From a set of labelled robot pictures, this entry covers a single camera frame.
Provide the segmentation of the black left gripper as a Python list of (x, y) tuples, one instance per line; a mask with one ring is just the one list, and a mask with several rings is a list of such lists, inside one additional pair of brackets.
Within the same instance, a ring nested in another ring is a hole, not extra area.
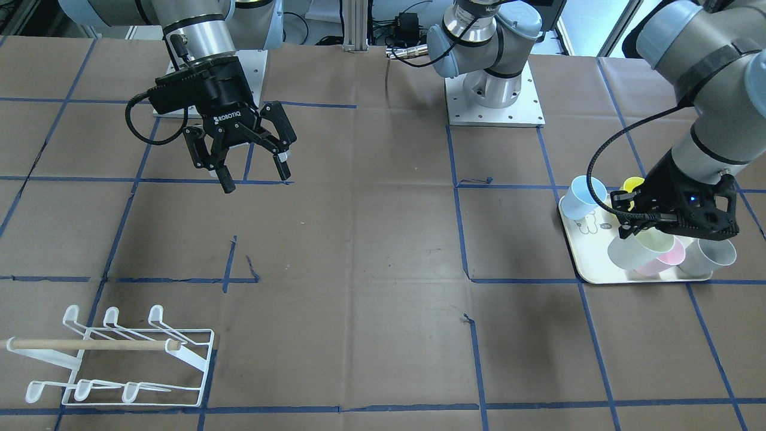
[(619, 238), (656, 228), (670, 235), (723, 241), (739, 233), (737, 196), (733, 175), (717, 175), (714, 184), (698, 182), (676, 166), (668, 151), (636, 192), (622, 189), (610, 192), (609, 211), (616, 216), (652, 216), (652, 219), (622, 218)]

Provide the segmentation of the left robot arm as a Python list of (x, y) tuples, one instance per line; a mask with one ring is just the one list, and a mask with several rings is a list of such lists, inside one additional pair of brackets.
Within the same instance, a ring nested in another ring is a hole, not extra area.
[[(539, 12), (525, 2), (456, 1), (428, 30), (429, 64), (442, 77), (489, 83), (475, 101), (503, 108), (541, 31)], [(670, 2), (648, 19), (636, 49), (677, 102), (649, 120), (686, 107), (700, 115), (632, 193), (596, 204), (618, 219), (622, 239), (651, 228), (714, 241), (738, 235), (735, 176), (764, 154), (764, 2), (715, 12)]]

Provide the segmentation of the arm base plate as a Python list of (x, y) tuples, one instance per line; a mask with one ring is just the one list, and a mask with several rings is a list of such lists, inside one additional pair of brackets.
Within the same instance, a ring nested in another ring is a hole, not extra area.
[(514, 78), (480, 70), (444, 80), (449, 124), (540, 128), (546, 123), (529, 63)]
[[(266, 58), (268, 57), (268, 53), (268, 51), (257, 50), (237, 51), (237, 57), (244, 69), (257, 108), (260, 108), (261, 106), (261, 92), (263, 89), (263, 82), (265, 81)], [(175, 68), (171, 61), (164, 74), (169, 74), (174, 71)], [(183, 110), (175, 110), (167, 114), (159, 114), (156, 110), (153, 110), (153, 114), (155, 117), (183, 119)], [(197, 120), (200, 118), (202, 118), (202, 116), (199, 114), (196, 107), (189, 107), (189, 119)]]

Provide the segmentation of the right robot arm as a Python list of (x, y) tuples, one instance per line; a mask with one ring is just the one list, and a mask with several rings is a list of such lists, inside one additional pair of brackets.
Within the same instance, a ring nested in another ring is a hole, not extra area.
[(236, 145), (254, 144), (273, 157), (280, 179), (290, 178), (287, 159), (297, 136), (278, 102), (258, 107), (237, 51), (267, 51), (282, 43), (280, 1), (61, 1), (74, 22), (88, 26), (159, 26), (174, 71), (133, 96), (125, 109), (127, 128), (146, 144), (153, 140), (132, 124), (131, 112), (148, 100), (158, 114), (183, 112), (176, 133), (193, 164), (218, 177), (225, 193), (235, 183), (225, 161)]

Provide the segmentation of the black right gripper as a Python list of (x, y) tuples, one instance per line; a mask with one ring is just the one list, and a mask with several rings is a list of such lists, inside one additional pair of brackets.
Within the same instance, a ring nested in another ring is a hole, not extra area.
[[(224, 193), (236, 189), (225, 166), (228, 149), (234, 145), (256, 144), (265, 148), (273, 157), (280, 180), (290, 179), (287, 159), (290, 145), (297, 140), (296, 132), (279, 101), (266, 103), (257, 114), (251, 88), (236, 56), (202, 61), (159, 77), (146, 96), (159, 114), (190, 106), (197, 109), (203, 125), (183, 128), (184, 141), (194, 166), (214, 172)], [(262, 120), (272, 123), (276, 136), (261, 126)], [(213, 138), (210, 149), (205, 136)]]

